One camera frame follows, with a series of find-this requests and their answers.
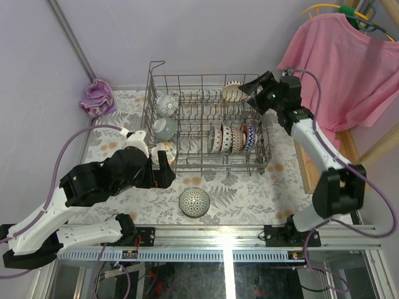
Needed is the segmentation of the cream bowl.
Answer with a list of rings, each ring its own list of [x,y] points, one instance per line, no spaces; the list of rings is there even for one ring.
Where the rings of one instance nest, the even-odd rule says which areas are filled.
[[[242,83],[237,80],[228,82],[221,92],[222,98],[227,102],[240,102],[243,100],[245,94],[239,89],[241,85]]]

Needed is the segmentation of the red diamond patterned bowl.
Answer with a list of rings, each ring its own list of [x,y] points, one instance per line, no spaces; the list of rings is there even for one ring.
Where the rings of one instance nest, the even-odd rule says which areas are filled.
[[[247,123],[243,123],[241,126],[241,131],[245,134],[245,136],[248,136],[249,125]]]

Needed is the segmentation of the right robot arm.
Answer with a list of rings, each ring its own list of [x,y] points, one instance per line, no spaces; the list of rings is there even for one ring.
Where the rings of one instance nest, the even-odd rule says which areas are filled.
[[[315,115],[302,105],[300,78],[285,74],[276,80],[271,72],[239,86],[258,113],[272,109],[279,124],[310,157],[319,173],[312,203],[287,218],[284,238],[290,245],[305,241],[307,232],[332,216],[348,214],[363,206],[365,168],[353,165],[319,129]]]

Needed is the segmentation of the yellow floral bowl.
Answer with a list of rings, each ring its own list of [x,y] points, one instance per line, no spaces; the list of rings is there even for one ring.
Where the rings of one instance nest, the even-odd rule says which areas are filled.
[[[151,160],[153,164],[158,164],[158,152],[164,151],[168,160],[168,164],[171,165],[175,162],[177,155],[177,147],[172,142],[161,142],[158,143],[154,148],[151,149]]]

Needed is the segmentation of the blue zigzag bowl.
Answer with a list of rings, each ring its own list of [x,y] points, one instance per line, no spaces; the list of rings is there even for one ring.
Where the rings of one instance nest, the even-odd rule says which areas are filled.
[[[252,125],[249,125],[249,133],[248,136],[246,136],[246,145],[244,150],[251,151],[254,148],[256,142],[257,142],[256,130]]]

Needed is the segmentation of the green diamond patterned bowl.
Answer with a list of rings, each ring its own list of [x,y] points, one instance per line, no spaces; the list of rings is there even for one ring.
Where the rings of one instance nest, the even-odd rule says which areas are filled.
[[[214,149],[215,126],[212,126],[208,133],[207,150],[209,154],[217,153]]]

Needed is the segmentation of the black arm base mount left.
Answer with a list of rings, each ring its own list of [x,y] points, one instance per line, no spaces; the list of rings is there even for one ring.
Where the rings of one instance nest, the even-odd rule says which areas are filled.
[[[136,248],[153,247],[155,244],[154,227],[137,227],[137,233],[134,238],[134,245]]]

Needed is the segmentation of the black patterned bowl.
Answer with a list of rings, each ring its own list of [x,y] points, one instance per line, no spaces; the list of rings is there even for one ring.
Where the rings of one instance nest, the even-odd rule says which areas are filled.
[[[206,191],[191,187],[180,194],[178,205],[185,216],[195,219],[203,217],[208,212],[211,201]]]

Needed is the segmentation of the grey dotted bowl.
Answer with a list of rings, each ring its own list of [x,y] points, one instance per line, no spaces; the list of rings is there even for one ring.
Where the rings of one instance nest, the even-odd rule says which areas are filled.
[[[159,142],[169,141],[177,132],[178,123],[172,118],[160,118],[152,124],[154,137]]]

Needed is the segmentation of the white bowl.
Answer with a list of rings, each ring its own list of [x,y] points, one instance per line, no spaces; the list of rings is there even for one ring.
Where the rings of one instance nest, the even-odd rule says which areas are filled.
[[[214,149],[217,153],[221,153],[224,145],[224,126],[223,124],[215,128]]]
[[[222,147],[221,152],[231,154],[233,150],[233,129],[225,124],[221,124]]]

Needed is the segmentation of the brown lattice patterned bowl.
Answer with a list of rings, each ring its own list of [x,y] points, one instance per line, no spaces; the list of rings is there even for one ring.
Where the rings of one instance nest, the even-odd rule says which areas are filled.
[[[231,152],[239,153],[244,147],[244,133],[237,128],[232,128],[232,136],[233,145]]]

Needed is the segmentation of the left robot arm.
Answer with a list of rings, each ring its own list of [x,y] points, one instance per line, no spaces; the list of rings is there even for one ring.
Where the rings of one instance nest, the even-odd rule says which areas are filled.
[[[6,238],[9,247],[2,256],[4,266],[34,270],[53,262],[68,250],[85,245],[133,244],[137,229],[127,214],[77,227],[67,227],[66,223],[131,187],[170,187],[176,176],[166,152],[158,151],[157,158],[158,168],[154,169],[151,156],[128,146],[102,162],[75,166],[60,180],[48,206],[42,205],[18,224],[1,226],[1,236]]]

